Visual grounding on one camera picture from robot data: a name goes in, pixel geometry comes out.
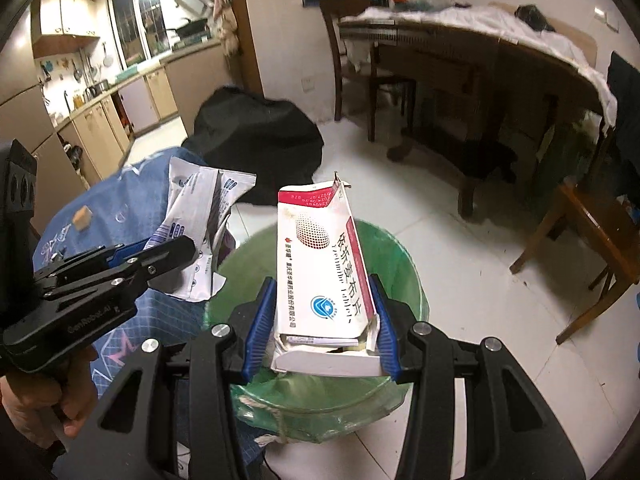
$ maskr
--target blue gripper pad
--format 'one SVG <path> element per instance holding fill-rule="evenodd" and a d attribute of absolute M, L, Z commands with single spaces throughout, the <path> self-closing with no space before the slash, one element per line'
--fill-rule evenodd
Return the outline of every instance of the blue gripper pad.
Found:
<path fill-rule="evenodd" d="M 265 280 L 256 301 L 260 303 L 246 338 L 244 364 L 241 372 L 242 378 L 247 383 L 250 383 L 260 370 L 273 328 L 273 319 L 276 315 L 276 280 L 273 278 Z"/>
<path fill-rule="evenodd" d="M 391 325 L 389 314 L 386 311 L 385 300 L 386 293 L 378 290 L 375 280 L 369 276 L 369 285 L 371 287 L 371 295 L 376 311 L 380 316 L 380 332 L 378 333 L 378 353 L 380 354 L 380 364 L 382 369 L 394 381 L 398 380 L 401 373 L 400 357 L 398 355 L 398 339 L 396 332 Z"/>

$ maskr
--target white tile floor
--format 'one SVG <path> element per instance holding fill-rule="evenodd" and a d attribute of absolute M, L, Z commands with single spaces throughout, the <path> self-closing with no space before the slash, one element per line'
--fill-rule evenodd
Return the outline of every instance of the white tile floor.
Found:
<path fill-rule="evenodd" d="M 575 235 L 546 240 L 539 257 L 517 276 L 509 265 L 536 221 L 492 180 L 476 193 L 471 222 L 457 215 L 459 176 L 438 156 L 414 150 L 402 164 L 386 160 L 396 143 L 396 118 L 378 117 L 379 141 L 366 141 L 363 124 L 321 125 L 326 143 L 316 181 L 335 170 L 353 190 L 354 215 L 380 225 L 404 244 L 420 273 L 430 321 L 449 336 L 473 342 L 502 339 L 534 378 L 592 476 L 619 444 L 640 409 L 637 349 L 638 288 L 558 347 L 556 335 L 593 304 L 586 285 L 604 264 Z M 136 141 L 132 160 L 184 139 L 181 123 L 166 124 Z M 242 243 L 276 221 L 274 207 L 240 204 L 230 230 Z M 464 473 L 465 413 L 457 384 L 456 452 L 452 478 Z M 356 434 L 321 446 L 271 445 L 270 465 L 283 480 L 386 479 L 398 466 L 408 402 Z"/>

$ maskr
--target blue patterned fabric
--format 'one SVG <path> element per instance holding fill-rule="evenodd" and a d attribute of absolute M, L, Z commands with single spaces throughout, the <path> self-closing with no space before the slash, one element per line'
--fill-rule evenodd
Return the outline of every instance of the blue patterned fabric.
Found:
<path fill-rule="evenodd" d="M 172 156 L 204 166 L 201 158 L 183 148 L 170 148 L 126 166 L 93 186 L 64 207 L 49 223 L 33 255 L 35 270 L 49 264 L 53 254 L 65 258 L 94 247 L 133 244 L 149 238 L 164 220 L 169 192 L 169 161 Z M 76 211 L 87 206 L 91 224 L 78 232 L 71 221 Z M 155 290 L 147 290 L 136 301 L 138 314 L 94 343 L 100 358 L 92 363 L 92 377 L 101 396 L 122 368 L 126 357 L 148 338 L 164 345 L 192 339 L 201 330 L 205 303 L 188 303 Z M 265 433 L 237 421 L 244 463 L 260 455 L 254 442 Z"/>

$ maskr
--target white plastic packet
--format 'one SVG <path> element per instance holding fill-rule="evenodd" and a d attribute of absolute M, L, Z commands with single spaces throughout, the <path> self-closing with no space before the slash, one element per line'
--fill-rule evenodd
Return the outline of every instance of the white plastic packet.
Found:
<path fill-rule="evenodd" d="M 145 249 L 186 235 L 200 251 L 189 267 L 150 280 L 149 285 L 181 300 L 206 301 L 214 296 L 225 283 L 215 270 L 225 239 L 232 240 L 226 230 L 231 208 L 253 186 L 254 174 L 206 168 L 172 157 L 166 217 Z"/>

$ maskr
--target green plastic bag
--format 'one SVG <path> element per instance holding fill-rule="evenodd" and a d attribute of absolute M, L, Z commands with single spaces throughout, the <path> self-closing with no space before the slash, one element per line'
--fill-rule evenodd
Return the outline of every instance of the green plastic bag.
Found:
<path fill-rule="evenodd" d="M 407 303 L 418 320 L 429 307 L 411 257 L 388 232 L 356 221 L 367 272 L 378 274 L 390 298 Z M 276 277 L 276 226 L 255 234 L 218 269 L 225 286 L 207 305 L 205 328 L 224 322 L 239 304 L 255 299 L 266 276 Z M 247 386 L 233 386 L 236 416 L 285 438 L 324 442 L 387 416 L 408 386 L 389 377 L 331 378 L 276 374 L 262 368 Z"/>

